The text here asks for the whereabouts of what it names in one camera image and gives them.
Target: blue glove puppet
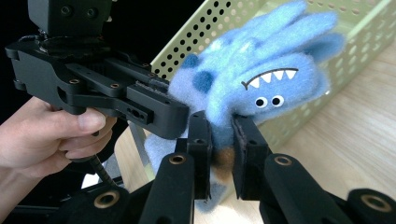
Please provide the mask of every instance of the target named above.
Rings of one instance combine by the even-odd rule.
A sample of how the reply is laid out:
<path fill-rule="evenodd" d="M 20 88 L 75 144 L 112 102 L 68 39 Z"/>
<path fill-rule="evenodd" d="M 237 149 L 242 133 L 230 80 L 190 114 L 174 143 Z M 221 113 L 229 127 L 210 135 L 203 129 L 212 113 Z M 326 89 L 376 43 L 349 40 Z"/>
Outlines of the blue glove puppet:
<path fill-rule="evenodd" d="M 211 124 L 211 195 L 197 201 L 210 212 L 230 187 L 234 114 L 256 124 L 273 119 L 323 95 L 330 88 L 318 66 L 339 53 L 344 38 L 331 30 L 333 12 L 306 13 L 303 0 L 291 1 L 214 40 L 199 55 L 186 57 L 171 80 L 169 94 L 191 113 L 205 110 Z M 187 137 L 188 130 L 180 137 Z M 148 137 L 145 147 L 154 171 L 176 140 Z"/>

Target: perforated basket wall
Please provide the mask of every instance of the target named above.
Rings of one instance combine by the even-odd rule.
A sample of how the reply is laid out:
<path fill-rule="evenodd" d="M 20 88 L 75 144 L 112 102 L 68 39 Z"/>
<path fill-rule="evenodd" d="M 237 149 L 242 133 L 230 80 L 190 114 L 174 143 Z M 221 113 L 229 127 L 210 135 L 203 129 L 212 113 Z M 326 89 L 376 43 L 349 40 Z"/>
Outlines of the perforated basket wall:
<path fill-rule="evenodd" d="M 227 30 L 267 13 L 287 0 L 206 0 L 152 62 L 153 71 L 171 79 L 185 56 L 199 53 Z M 346 50 L 323 64 L 330 74 L 331 91 L 323 97 L 260 126 L 272 150 L 279 148 L 356 76 L 396 36 L 396 1 L 307 0 L 309 11 L 334 10 L 336 31 L 346 36 Z"/>

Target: wooden surface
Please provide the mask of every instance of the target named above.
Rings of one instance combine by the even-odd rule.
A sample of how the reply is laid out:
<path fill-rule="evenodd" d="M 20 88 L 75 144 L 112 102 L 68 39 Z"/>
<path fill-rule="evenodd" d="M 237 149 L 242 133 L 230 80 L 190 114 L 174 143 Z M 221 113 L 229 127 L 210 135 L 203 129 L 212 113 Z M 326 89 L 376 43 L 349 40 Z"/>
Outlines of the wooden surface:
<path fill-rule="evenodd" d="M 129 130 L 119 141 L 122 177 L 135 189 L 145 174 Z M 370 188 L 396 199 L 396 43 L 278 152 L 298 159 L 324 189 L 342 198 L 350 189 Z M 233 194 L 212 214 L 196 211 L 194 223 L 262 223 L 258 206 Z"/>

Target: mounting hole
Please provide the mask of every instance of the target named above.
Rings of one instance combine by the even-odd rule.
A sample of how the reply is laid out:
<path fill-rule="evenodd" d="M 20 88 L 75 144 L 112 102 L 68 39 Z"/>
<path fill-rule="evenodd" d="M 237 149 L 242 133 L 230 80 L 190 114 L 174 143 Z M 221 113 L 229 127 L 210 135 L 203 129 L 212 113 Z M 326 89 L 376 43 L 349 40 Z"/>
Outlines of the mounting hole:
<path fill-rule="evenodd" d="M 284 165 L 284 166 L 290 166 L 290 165 L 293 164 L 293 162 L 289 158 L 287 158 L 285 156 L 277 156 L 277 157 L 275 157 L 275 162 L 277 164 L 279 164 L 279 165 Z"/>
<path fill-rule="evenodd" d="M 180 165 L 186 161 L 186 158 L 181 155 L 176 155 L 176 156 L 169 158 L 169 161 L 174 165 Z"/>
<path fill-rule="evenodd" d="M 392 211 L 389 203 L 375 195 L 363 194 L 361 195 L 361 201 L 378 212 L 388 213 Z"/>
<path fill-rule="evenodd" d="M 120 194 L 116 190 L 107 191 L 95 198 L 93 205 L 97 208 L 108 208 L 113 206 L 120 199 Z"/>

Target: googly eye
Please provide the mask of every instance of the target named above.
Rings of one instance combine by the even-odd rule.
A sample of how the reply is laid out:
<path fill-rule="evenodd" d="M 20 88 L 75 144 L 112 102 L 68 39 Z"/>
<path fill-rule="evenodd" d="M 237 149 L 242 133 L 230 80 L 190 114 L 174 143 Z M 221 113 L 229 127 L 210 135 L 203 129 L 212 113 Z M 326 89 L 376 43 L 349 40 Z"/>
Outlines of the googly eye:
<path fill-rule="evenodd" d="M 283 99 L 283 96 L 281 95 L 276 95 L 272 99 L 271 103 L 273 104 L 273 106 L 279 107 L 282 106 L 283 103 L 285 103 L 285 99 Z"/>
<path fill-rule="evenodd" d="M 264 97 L 259 97 L 259 98 L 257 98 L 257 100 L 256 100 L 256 106 L 257 106 L 258 108 L 264 108 L 264 107 L 266 107 L 267 105 L 268 105 L 267 99 L 265 99 Z"/>

